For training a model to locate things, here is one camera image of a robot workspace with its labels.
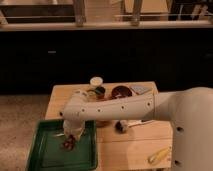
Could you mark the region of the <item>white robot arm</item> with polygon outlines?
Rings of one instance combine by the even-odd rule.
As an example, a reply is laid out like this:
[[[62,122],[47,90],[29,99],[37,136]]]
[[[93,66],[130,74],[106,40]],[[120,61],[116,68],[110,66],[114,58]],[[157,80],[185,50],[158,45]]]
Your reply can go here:
[[[62,108],[63,130],[79,138],[87,121],[159,120],[173,128],[171,171],[213,171],[213,88],[91,102],[77,90]]]

